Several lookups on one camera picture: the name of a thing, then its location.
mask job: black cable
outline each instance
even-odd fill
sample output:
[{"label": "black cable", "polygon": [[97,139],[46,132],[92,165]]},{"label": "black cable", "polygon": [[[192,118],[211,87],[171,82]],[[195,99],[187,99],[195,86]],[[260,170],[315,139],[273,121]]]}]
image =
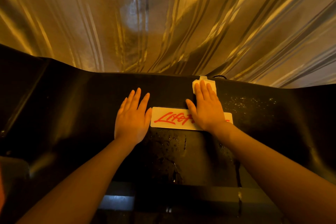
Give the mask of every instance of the black cable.
[{"label": "black cable", "polygon": [[227,80],[227,78],[224,75],[215,75],[215,76],[213,76],[213,78],[215,78],[215,77],[223,77],[224,79]]}]

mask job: finger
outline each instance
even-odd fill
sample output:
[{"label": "finger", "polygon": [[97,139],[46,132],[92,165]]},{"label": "finger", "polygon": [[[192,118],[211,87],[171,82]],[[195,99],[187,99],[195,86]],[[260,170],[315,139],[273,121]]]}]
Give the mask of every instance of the finger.
[{"label": "finger", "polygon": [[139,105],[139,100],[140,100],[140,95],[141,95],[141,89],[138,88],[136,90],[136,93],[134,95],[134,98],[132,99],[131,105],[130,105],[130,109],[132,110],[136,110],[138,109],[138,105]]},{"label": "finger", "polygon": [[149,100],[149,93],[147,93],[143,99],[141,100],[141,103],[138,107],[138,110],[141,111],[143,114],[145,114],[146,108],[147,108],[147,103]]},{"label": "finger", "polygon": [[203,80],[201,81],[201,91],[202,91],[204,100],[209,100],[210,99],[209,92]]},{"label": "finger", "polygon": [[126,104],[127,98],[124,99],[124,101],[121,103],[121,106],[119,108],[118,114],[122,113]]},{"label": "finger", "polygon": [[190,99],[187,99],[185,102],[187,103],[188,109],[192,117],[197,118],[197,109],[196,109],[195,104]]},{"label": "finger", "polygon": [[209,95],[210,95],[210,99],[211,100],[218,100],[218,97],[217,97],[216,93],[212,90],[212,87],[211,87],[210,83],[207,83],[207,89],[208,89],[208,92],[209,92]]},{"label": "finger", "polygon": [[132,99],[134,97],[134,94],[135,94],[135,91],[132,90],[131,93],[128,96],[127,101],[126,101],[126,104],[125,104],[125,107],[124,107],[125,111],[127,111],[129,109],[129,106],[131,105],[131,102],[132,102]]},{"label": "finger", "polygon": [[196,100],[197,102],[204,100],[203,99],[203,94],[200,88],[200,85],[198,84],[198,82],[195,83],[195,95],[196,95]]},{"label": "finger", "polygon": [[151,123],[152,119],[152,108],[148,108],[146,114],[145,114],[145,128],[149,128],[149,124]]}]

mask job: sticker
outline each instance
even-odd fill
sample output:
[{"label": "sticker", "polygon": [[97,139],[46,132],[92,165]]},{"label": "sticker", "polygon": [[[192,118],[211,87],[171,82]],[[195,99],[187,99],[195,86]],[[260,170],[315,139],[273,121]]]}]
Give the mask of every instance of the sticker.
[{"label": "sticker", "polygon": [[[233,124],[232,114],[224,113],[227,122]],[[196,125],[188,109],[153,107],[150,126],[153,128],[177,128],[189,130],[203,130]]]}]

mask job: forearm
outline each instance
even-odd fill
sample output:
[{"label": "forearm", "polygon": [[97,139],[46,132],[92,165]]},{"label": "forearm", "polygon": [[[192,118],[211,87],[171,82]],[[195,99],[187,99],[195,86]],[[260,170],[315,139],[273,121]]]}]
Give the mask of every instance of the forearm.
[{"label": "forearm", "polygon": [[30,209],[18,223],[89,223],[133,147],[112,141]]},{"label": "forearm", "polygon": [[216,135],[293,222],[336,221],[336,186],[232,124]]}]

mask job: hand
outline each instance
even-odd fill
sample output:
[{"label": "hand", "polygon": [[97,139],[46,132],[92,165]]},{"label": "hand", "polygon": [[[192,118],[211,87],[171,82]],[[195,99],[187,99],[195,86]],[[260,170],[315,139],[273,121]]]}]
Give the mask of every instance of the hand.
[{"label": "hand", "polygon": [[146,111],[149,93],[144,96],[138,107],[140,95],[140,88],[135,94],[132,90],[121,104],[115,120],[114,139],[129,143],[132,147],[143,140],[152,118],[152,108]]},{"label": "hand", "polygon": [[186,100],[193,119],[201,129],[218,137],[218,131],[228,122],[225,120],[223,108],[216,93],[209,83],[205,86],[202,80],[201,86],[198,83],[195,84],[195,94],[197,108],[191,100]]}]

